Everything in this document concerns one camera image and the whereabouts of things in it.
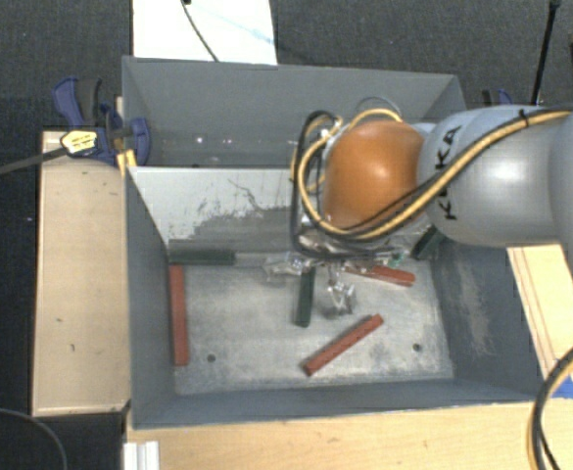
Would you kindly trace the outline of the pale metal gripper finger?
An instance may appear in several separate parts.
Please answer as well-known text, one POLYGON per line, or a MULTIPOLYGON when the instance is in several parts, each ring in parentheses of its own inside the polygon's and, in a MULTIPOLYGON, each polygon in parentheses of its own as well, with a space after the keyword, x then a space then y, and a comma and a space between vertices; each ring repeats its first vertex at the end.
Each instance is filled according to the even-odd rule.
POLYGON ((281 283, 286 277, 301 277, 311 268, 311 261, 298 255, 269 257, 263 263, 263 271, 270 283, 281 283))
POLYGON ((327 267, 327 274, 327 294, 329 296, 329 300, 324 310, 324 314, 352 314, 356 304, 355 286, 343 280, 343 270, 339 265, 329 265, 327 267))

